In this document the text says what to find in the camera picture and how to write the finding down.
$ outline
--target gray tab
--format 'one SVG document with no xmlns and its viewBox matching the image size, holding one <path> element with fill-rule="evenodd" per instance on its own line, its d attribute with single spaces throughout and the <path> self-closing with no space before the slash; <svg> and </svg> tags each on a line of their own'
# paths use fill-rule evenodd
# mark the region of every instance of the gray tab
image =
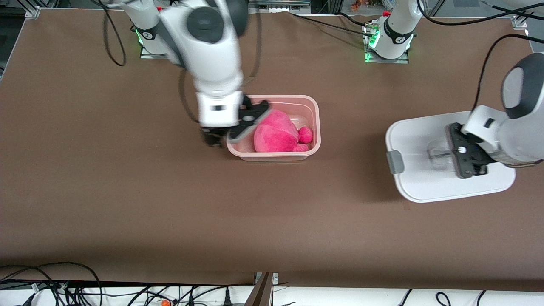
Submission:
<svg viewBox="0 0 544 306">
<path fill-rule="evenodd" d="M 389 170 L 391 174 L 399 174 L 404 172 L 403 156 L 399 151 L 393 150 L 387 152 L 387 163 L 389 164 Z"/>
</svg>

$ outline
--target black cable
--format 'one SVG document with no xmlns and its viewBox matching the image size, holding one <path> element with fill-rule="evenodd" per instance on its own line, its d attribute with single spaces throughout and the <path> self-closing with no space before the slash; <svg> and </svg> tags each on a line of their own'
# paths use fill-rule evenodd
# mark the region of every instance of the black cable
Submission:
<svg viewBox="0 0 544 306">
<path fill-rule="evenodd" d="M 259 67 L 261 66 L 261 55 L 263 49 L 263 21 L 261 19 L 261 13 L 257 13 L 257 49 L 255 50 L 255 63 L 253 65 L 253 71 L 251 72 L 248 81 L 251 82 L 259 72 Z"/>
<path fill-rule="evenodd" d="M 499 11 L 510 11 L 509 9 L 501 8 L 501 7 L 498 7 L 496 5 L 491 5 L 491 7 L 496 9 L 496 10 L 499 10 Z M 533 19 L 538 19 L 538 20 L 544 20 L 544 17 L 536 16 L 536 15 L 533 15 L 533 14 L 534 14 L 534 12 L 531 12 L 530 14 L 526 14 L 525 12 L 516 13 L 516 15 L 518 15 L 518 16 L 523 16 L 523 17 L 526 17 L 526 18 L 533 18 Z"/>
<path fill-rule="evenodd" d="M 356 21 L 355 19 L 351 18 L 351 16 L 347 15 L 347 14 L 344 14 L 342 12 L 338 12 L 338 13 L 334 13 L 333 15 L 338 15 L 338 16 L 344 16 L 346 17 L 349 21 L 351 21 L 352 23 L 356 24 L 356 25 L 359 25 L 359 26 L 364 26 L 364 22 L 358 22 Z"/>
<path fill-rule="evenodd" d="M 311 18 L 308 18 L 308 17 L 300 16 L 300 15 L 295 15 L 295 14 L 292 14 L 292 15 L 293 15 L 293 16 L 296 16 L 296 17 L 298 17 L 298 18 L 302 18 L 302 19 L 305 19 L 305 20 L 309 20 L 309 21 L 321 23 L 322 25 L 326 25 L 326 26 L 333 27 L 333 28 L 337 28 L 337 29 L 340 29 L 340 30 L 352 32 L 352 33 L 355 33 L 355 34 L 359 34 L 359 35 L 363 35 L 363 36 L 368 36 L 368 37 L 372 36 L 372 34 L 370 34 L 370 33 L 363 33 L 363 32 L 359 32 L 359 31 L 354 31 L 354 30 L 346 29 L 346 28 L 343 28 L 343 27 L 331 25 L 330 23 L 326 23 L 326 22 L 323 22 L 323 21 L 311 19 Z"/>
<path fill-rule="evenodd" d="M 535 37 L 532 37 L 532 36 L 524 36 L 524 35 L 520 35 L 520 34 L 507 34 L 507 35 L 503 35 L 499 39 L 497 39 L 493 43 L 493 45 L 491 45 L 491 48 L 489 48 L 489 51 L 487 52 L 487 55 L 485 56 L 484 63 L 482 65 L 482 67 L 481 67 L 480 78 L 478 79 L 478 89 L 476 90 L 476 98 L 474 99 L 474 105 L 472 106 L 472 111 L 474 111 L 474 109 L 478 105 L 478 100 L 480 98 L 480 91 L 481 91 L 481 82 L 482 82 L 482 79 L 484 78 L 485 66 L 487 65 L 487 61 L 489 60 L 491 52 L 493 52 L 493 49 L 495 49 L 495 46 L 497 46 L 497 44 L 501 40 L 506 39 L 506 38 L 510 38 L 510 37 L 529 40 L 529 41 L 534 41 L 534 42 L 539 42 L 541 44 L 544 44 L 544 40 L 542 40 L 542 39 L 535 38 Z"/>
<path fill-rule="evenodd" d="M 72 298 L 73 304 L 68 299 L 68 296 Z M 80 306 L 80 304 L 78 304 L 77 294 L 75 293 L 75 290 L 74 290 L 74 294 L 72 294 L 68 289 L 64 290 L 64 299 L 66 300 L 66 303 L 68 305 Z"/>
<path fill-rule="evenodd" d="M 11 286 L 11 287 L 0 288 L 0 290 L 10 290 L 10 289 L 15 289 L 15 288 L 28 287 L 28 286 L 31 286 L 32 284 L 33 283 L 24 283 L 24 284 L 20 284 L 20 285 Z"/>
<path fill-rule="evenodd" d="M 123 42 L 121 41 L 121 36 L 119 36 L 117 27 L 115 26 L 115 23 L 113 22 L 112 17 L 109 15 L 108 7 L 102 3 L 102 0 L 98 0 L 98 3 L 99 3 L 98 6 L 100 6 L 104 10 L 104 21 L 102 22 L 102 34 L 104 38 L 104 46 L 106 47 L 106 53 L 108 53 L 108 57 L 115 63 L 115 65 L 123 67 L 127 64 L 127 53 L 125 52 L 125 47 L 123 45 Z M 121 47 L 121 52 L 123 53 L 123 61 L 121 63 L 119 63 L 115 58 L 113 58 L 112 51 L 109 48 L 108 20 L 109 20 L 109 23 L 112 25 L 113 32 L 115 32 L 115 36 L 117 36 L 119 46 Z"/>
<path fill-rule="evenodd" d="M 79 298 L 79 303 L 83 306 L 93 306 L 86 298 L 85 298 L 85 295 L 83 294 L 83 288 L 81 288 L 79 291 L 78 291 L 78 298 Z"/>
<path fill-rule="evenodd" d="M 196 288 L 198 288 L 200 286 L 192 286 L 191 287 L 191 290 L 187 291 L 187 293 L 185 293 L 183 296 L 181 296 L 176 303 L 174 303 L 172 306 L 176 306 L 180 303 L 185 303 L 185 302 L 182 302 L 181 300 L 183 300 L 186 296 L 188 296 L 189 294 L 192 294 L 193 293 L 193 290 L 195 290 Z"/>
<path fill-rule="evenodd" d="M 484 294 L 485 294 L 486 291 L 487 291 L 487 290 L 482 290 L 482 291 L 480 292 L 480 294 L 478 294 L 478 299 L 476 300 L 476 306 L 480 306 L 481 297 L 484 296 Z"/>
<path fill-rule="evenodd" d="M 442 301 L 440 301 L 440 296 L 444 296 L 446 298 L 446 301 L 448 301 L 448 304 L 442 303 Z M 442 306 L 452 306 L 452 303 L 449 301 L 449 297 L 444 292 L 437 292 L 435 298 L 436 301 Z"/>
<path fill-rule="evenodd" d="M 408 291 L 404 294 L 403 300 L 400 302 L 399 306 L 404 306 L 404 303 L 406 303 L 406 300 L 408 299 L 408 296 L 412 292 L 413 289 L 408 289 Z"/>
<path fill-rule="evenodd" d="M 189 104 L 187 104 L 187 98 L 185 97 L 185 75 L 186 74 L 187 74 L 187 71 L 185 69 L 182 69 L 180 72 L 180 79 L 178 81 L 179 82 L 178 91 L 180 94 L 181 104 L 183 105 L 183 108 L 185 109 L 187 116 L 189 116 L 189 119 L 191 119 L 191 121 L 196 124 L 200 124 L 199 120 L 195 117 L 195 115 L 189 108 Z"/>
<path fill-rule="evenodd" d="M 22 269 L 3 277 L 2 279 L 0 279 L 0 281 L 6 280 L 7 278 L 19 275 L 19 274 L 21 274 L 21 273 L 23 273 L 25 271 L 29 271 L 29 270 L 36 270 L 39 273 L 41 273 L 49 281 L 47 283 L 47 285 L 48 285 L 48 288 L 51 290 L 51 293 L 53 294 L 53 297 L 55 298 L 55 306 L 59 306 L 60 294 L 57 291 L 57 286 L 56 286 L 57 284 L 42 269 L 39 269 L 39 267 L 33 267 L 33 266 L 27 266 L 27 265 L 4 265 L 4 266 L 0 266 L 0 270 L 1 269 L 6 269 L 6 268 L 22 268 Z"/>
<path fill-rule="evenodd" d="M 98 275 L 95 273 L 95 271 L 93 269 L 91 269 L 89 266 L 86 266 L 84 264 L 79 264 L 79 263 L 73 262 L 73 261 L 50 262 L 49 264 L 43 264 L 43 265 L 38 265 L 38 266 L 26 266 L 26 265 L 0 266 L 0 269 L 8 268 L 8 267 L 24 267 L 23 269 L 21 269 L 19 271 L 13 272 L 13 273 L 9 274 L 8 276 L 3 277 L 2 279 L 0 279 L 0 281 L 6 280 L 7 278 L 10 278 L 10 277 L 17 276 L 17 275 L 19 275 L 19 274 L 21 274 L 21 273 L 23 273 L 25 271 L 28 271 L 28 270 L 36 270 L 36 271 L 40 272 L 42 275 L 44 275 L 47 278 L 47 280 L 49 280 L 49 282 L 55 286 L 56 285 L 55 281 L 53 281 L 53 279 L 51 279 L 49 277 L 49 275 L 47 275 L 47 273 L 45 273 L 40 268 L 48 267 L 48 266 L 58 266 L 58 265 L 78 266 L 78 267 L 84 268 L 85 270 L 89 271 L 92 274 L 93 278 L 95 279 L 96 284 L 98 286 L 98 289 L 100 290 L 100 293 L 102 293 L 102 285 L 101 285 L 100 279 L 98 278 Z M 61 300 L 61 299 L 60 299 L 60 295 L 59 295 L 58 291 L 56 291 L 56 289 L 55 289 L 55 292 L 56 292 L 56 295 L 55 295 L 55 293 L 53 295 L 57 298 L 57 305 L 58 305 L 58 301 Z M 100 297 L 100 306 L 102 306 L 102 296 Z"/>
<path fill-rule="evenodd" d="M 225 288 L 225 301 L 223 302 L 223 306 L 232 306 L 231 291 L 228 289 L 228 287 Z"/>
<path fill-rule="evenodd" d="M 189 305 L 189 302 L 182 302 L 185 304 L 185 306 L 188 306 Z M 192 303 L 191 305 L 203 305 L 203 306 L 208 306 L 207 304 L 204 304 L 202 302 L 198 302 L 198 303 Z"/>
<path fill-rule="evenodd" d="M 484 21 L 488 21 L 488 20 L 491 20 L 491 19 L 495 19 L 495 18 L 499 18 L 499 17 L 503 17 L 503 16 L 508 16 L 510 14 L 517 14 L 519 12 L 523 12 L 523 11 L 526 11 L 526 10 L 529 10 L 529 9 L 534 9 L 534 8 L 538 8 L 538 7 L 541 7 L 544 5 L 544 2 L 541 2 L 541 3 L 536 3 L 536 4 L 533 4 L 533 5 L 528 5 L 526 7 L 523 7 L 523 8 L 519 8 L 519 9 L 515 9 L 515 10 L 510 10 L 510 11 L 506 11 L 504 13 L 501 13 L 501 14 L 497 14 L 497 15 L 493 15 L 493 16 L 489 16 L 489 17 L 486 17 L 486 18 L 479 18 L 479 19 L 475 19 L 475 20 L 470 20 L 470 21 L 462 21 L 462 22 L 442 22 L 442 21 L 437 21 L 437 20 L 434 20 L 432 19 L 431 17 L 429 17 L 429 15 L 427 15 L 425 13 L 425 10 L 421 7 L 421 3 L 419 1 L 417 1 L 417 6 L 419 8 L 419 10 L 421 11 L 421 13 L 423 14 L 423 16 L 429 20 L 430 22 L 432 23 L 435 23 L 437 25 L 441 25 L 441 26 L 464 26 L 464 25 L 473 25 L 475 23 L 479 23 L 479 22 L 484 22 Z"/>
<path fill-rule="evenodd" d="M 193 289 L 191 288 L 191 291 L 189 291 L 189 302 L 186 304 L 188 306 L 195 306 L 195 298 L 193 296 Z"/>
<path fill-rule="evenodd" d="M 142 290 L 140 290 L 140 292 L 136 293 L 136 295 L 134 297 L 132 297 L 131 301 L 128 302 L 128 305 L 127 306 L 131 306 L 132 303 L 134 303 L 134 301 L 136 301 L 136 299 L 141 296 L 142 294 L 144 294 L 147 290 L 149 290 L 151 287 L 148 286 L 148 287 L 145 287 L 143 288 Z"/>
<path fill-rule="evenodd" d="M 227 287 L 235 287 L 235 286 L 253 286 L 253 284 L 223 285 L 223 286 L 219 286 L 219 287 L 215 287 L 215 288 L 211 288 L 211 289 L 209 289 L 209 290 L 206 290 L 206 291 L 204 291 L 203 293 L 200 293 L 200 294 L 196 295 L 193 299 L 197 299 L 197 298 L 199 298 L 199 297 L 201 297 L 201 296 L 203 296 L 203 295 L 205 295 L 205 294 L 207 294 L 207 293 L 209 293 L 209 292 L 215 291 L 215 290 L 217 290 L 217 289 L 227 288 Z"/>
<path fill-rule="evenodd" d="M 165 300 L 169 301 L 170 303 L 173 303 L 173 301 L 172 301 L 170 298 L 167 298 L 167 297 L 165 297 L 165 296 L 163 296 L 163 295 L 160 294 L 161 292 L 163 292 L 164 290 L 166 290 L 166 289 L 168 289 L 168 288 L 169 288 L 169 287 L 166 286 L 166 287 L 162 288 L 161 290 L 159 290 L 159 292 L 157 292 L 157 293 L 149 292 L 149 293 L 152 294 L 152 296 L 151 296 L 151 298 L 149 298 L 149 297 L 147 298 L 147 300 L 146 300 L 146 302 L 145 302 L 145 305 L 146 305 L 146 306 L 149 306 L 149 304 L 151 304 L 151 302 L 153 302 L 153 300 L 154 300 L 156 297 L 160 297 L 161 299 L 165 299 Z"/>
<path fill-rule="evenodd" d="M 120 295 L 111 295 L 111 294 L 108 294 L 108 293 L 82 292 L 82 295 L 87 295 L 87 296 L 103 295 L 103 296 L 108 296 L 108 297 L 120 297 L 120 296 L 137 295 L 138 293 L 139 292 L 123 293 L 123 294 L 120 294 Z"/>
</svg>

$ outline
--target white plastic base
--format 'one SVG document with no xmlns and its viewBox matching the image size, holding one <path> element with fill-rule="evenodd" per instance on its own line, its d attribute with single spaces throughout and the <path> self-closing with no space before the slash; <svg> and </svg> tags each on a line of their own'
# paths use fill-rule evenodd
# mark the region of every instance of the white plastic base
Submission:
<svg viewBox="0 0 544 306">
<path fill-rule="evenodd" d="M 470 112 L 460 112 L 397 121 L 386 134 L 388 151 L 400 152 L 404 171 L 393 174 L 400 194 L 416 203 L 453 200 L 500 192 L 514 183 L 516 171 L 501 163 L 487 166 L 486 175 L 460 179 L 455 172 L 436 170 L 427 148 L 429 143 L 446 138 L 446 126 L 464 124 Z"/>
</svg>

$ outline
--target pink pom-pom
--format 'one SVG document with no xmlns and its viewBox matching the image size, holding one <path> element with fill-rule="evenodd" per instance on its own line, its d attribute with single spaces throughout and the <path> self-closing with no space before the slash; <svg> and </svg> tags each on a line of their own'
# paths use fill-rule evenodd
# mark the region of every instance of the pink pom-pom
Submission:
<svg viewBox="0 0 544 306">
<path fill-rule="evenodd" d="M 313 132 L 312 129 L 306 126 L 303 126 L 299 130 L 299 142 L 300 143 L 310 143 L 313 140 Z"/>
<path fill-rule="evenodd" d="M 298 145 L 296 145 L 296 147 L 293 149 L 293 152 L 306 152 L 308 151 L 308 146 L 303 144 L 303 143 L 299 143 Z"/>
</svg>

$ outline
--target pink plastic container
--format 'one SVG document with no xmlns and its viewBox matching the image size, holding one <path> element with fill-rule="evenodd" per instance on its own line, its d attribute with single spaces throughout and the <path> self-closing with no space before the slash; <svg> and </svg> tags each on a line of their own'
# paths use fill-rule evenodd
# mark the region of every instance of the pink plastic container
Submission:
<svg viewBox="0 0 544 306">
<path fill-rule="evenodd" d="M 313 141 L 306 152 L 270 152 L 257 153 L 253 146 L 254 131 L 239 143 L 233 144 L 227 139 L 227 148 L 234 155 L 248 162 L 301 161 L 314 154 L 321 145 L 319 127 L 319 108 L 314 99 L 304 95 L 254 95 L 248 96 L 253 103 L 262 100 L 270 102 L 270 108 L 285 112 L 297 129 L 307 126 L 313 131 Z"/>
</svg>

